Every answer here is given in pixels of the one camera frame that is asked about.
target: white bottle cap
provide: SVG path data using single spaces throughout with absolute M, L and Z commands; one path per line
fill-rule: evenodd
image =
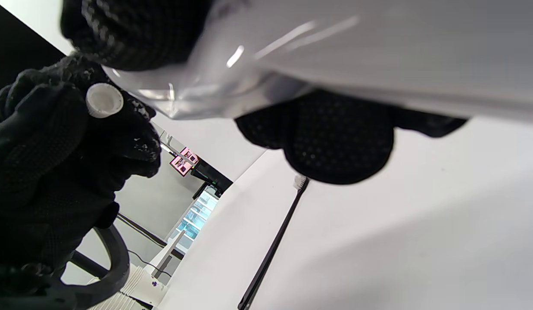
M 87 91 L 88 113 L 95 118 L 106 118 L 121 110 L 123 96 L 114 86 L 97 83 Z

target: gloved hand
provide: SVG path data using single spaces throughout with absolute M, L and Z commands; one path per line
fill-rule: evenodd
M 63 34 L 93 60 L 125 71 L 186 61 L 203 30 L 209 1 L 162 0 L 141 6 L 117 0 L 64 0 Z M 194 18 L 171 18 L 182 12 Z M 158 57 L 150 61 L 148 55 Z M 442 137 L 465 122 L 323 90 L 236 120 L 252 143 L 284 149 L 296 171 L 333 184 L 356 183 L 380 171 L 393 149 L 395 127 Z
M 154 113 L 124 93 L 119 113 L 90 117 L 98 82 L 99 65 L 70 56 L 0 91 L 0 263 L 61 269 L 93 226 L 112 224 L 125 181 L 158 171 Z

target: white table surface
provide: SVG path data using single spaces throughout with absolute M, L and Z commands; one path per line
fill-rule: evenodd
M 59 0 L 0 4 L 65 46 L 52 26 Z M 251 165 L 159 308 L 234 310 L 294 198 L 293 176 L 280 152 Z M 533 309 L 533 125 L 476 118 L 437 140 L 398 131 L 389 164 L 373 178 L 312 182 L 252 308 Z

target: clear plastic bag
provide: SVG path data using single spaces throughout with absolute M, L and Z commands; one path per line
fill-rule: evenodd
M 218 0 L 185 65 L 106 68 L 170 118 L 234 118 L 306 93 L 533 119 L 533 0 Z

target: window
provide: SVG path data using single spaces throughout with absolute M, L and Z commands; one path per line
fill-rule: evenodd
M 218 198 L 210 194 L 210 192 L 207 189 L 203 190 L 201 195 L 193 201 L 171 236 L 171 238 L 174 238 L 179 232 L 184 229 L 186 230 L 186 233 L 176 245 L 176 248 L 184 254 L 188 251 L 197 234 L 199 234 L 201 228 L 205 225 L 207 218 L 209 218 L 209 215 L 211 215 L 211 212 L 217 205 Z

